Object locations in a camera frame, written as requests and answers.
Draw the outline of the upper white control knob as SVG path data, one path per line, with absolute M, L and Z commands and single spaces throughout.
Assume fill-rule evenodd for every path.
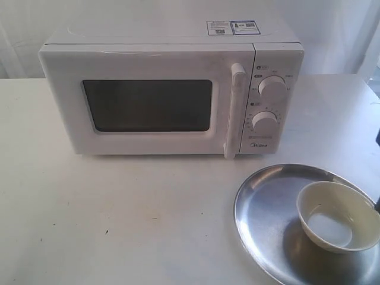
M 258 85 L 258 92 L 262 97 L 283 94 L 286 90 L 285 81 L 276 75 L 264 78 Z

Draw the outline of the lower white control knob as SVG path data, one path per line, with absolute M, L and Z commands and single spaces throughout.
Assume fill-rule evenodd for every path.
M 257 134 L 272 134 L 277 130 L 277 117 L 272 112 L 259 112 L 252 118 L 252 127 Z

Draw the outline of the small cream ceramic bowl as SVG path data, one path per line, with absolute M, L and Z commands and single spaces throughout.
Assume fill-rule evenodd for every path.
M 326 251 L 361 252 L 379 243 L 379 212 L 349 186 L 312 182 L 299 192 L 296 205 L 303 231 Z

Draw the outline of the white microwave door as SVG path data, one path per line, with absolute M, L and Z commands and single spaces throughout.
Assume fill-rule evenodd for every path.
M 44 45 L 77 154 L 238 154 L 251 44 Z

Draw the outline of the white control knob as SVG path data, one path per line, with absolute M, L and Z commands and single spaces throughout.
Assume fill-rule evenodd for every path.
M 283 94 L 286 90 L 285 81 L 276 75 L 264 78 L 258 85 L 258 92 L 262 97 Z
M 252 118 L 252 127 L 257 134 L 272 134 L 277 130 L 277 117 L 272 112 L 259 112 Z

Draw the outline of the round stainless steel plate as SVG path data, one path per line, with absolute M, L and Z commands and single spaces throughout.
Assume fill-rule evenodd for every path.
M 315 245 L 302 229 L 296 198 L 316 181 L 333 181 L 364 192 L 329 171 L 277 164 L 253 173 L 241 185 L 234 218 L 243 247 L 281 284 L 379 284 L 379 245 L 336 254 Z

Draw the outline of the blue white label sticker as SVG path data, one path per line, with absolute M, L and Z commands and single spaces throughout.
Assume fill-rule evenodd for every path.
M 248 36 L 260 35 L 254 20 L 207 21 L 209 36 Z

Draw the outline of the white microwave oven body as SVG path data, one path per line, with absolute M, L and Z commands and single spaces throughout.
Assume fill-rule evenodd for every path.
M 207 21 L 254 20 L 260 35 L 209 36 Z M 277 151 L 288 113 L 293 87 L 299 75 L 304 50 L 290 27 L 276 15 L 264 13 L 259 19 L 244 13 L 224 11 L 209 20 L 203 11 L 86 11 L 71 24 L 58 29 L 44 45 L 200 45 L 251 44 L 255 59 L 244 108 L 240 149 L 237 155 L 273 154 Z M 276 96 L 262 97 L 259 83 L 266 77 L 281 77 L 287 90 Z M 252 118 L 259 112 L 277 117 L 275 133 L 254 132 Z

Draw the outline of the white curtain backdrop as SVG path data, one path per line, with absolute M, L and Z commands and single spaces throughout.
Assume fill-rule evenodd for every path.
M 42 78 L 38 51 L 87 1 L 1 1 L 1 78 Z M 379 1 L 274 1 L 305 49 L 304 74 L 368 79 L 379 55 Z

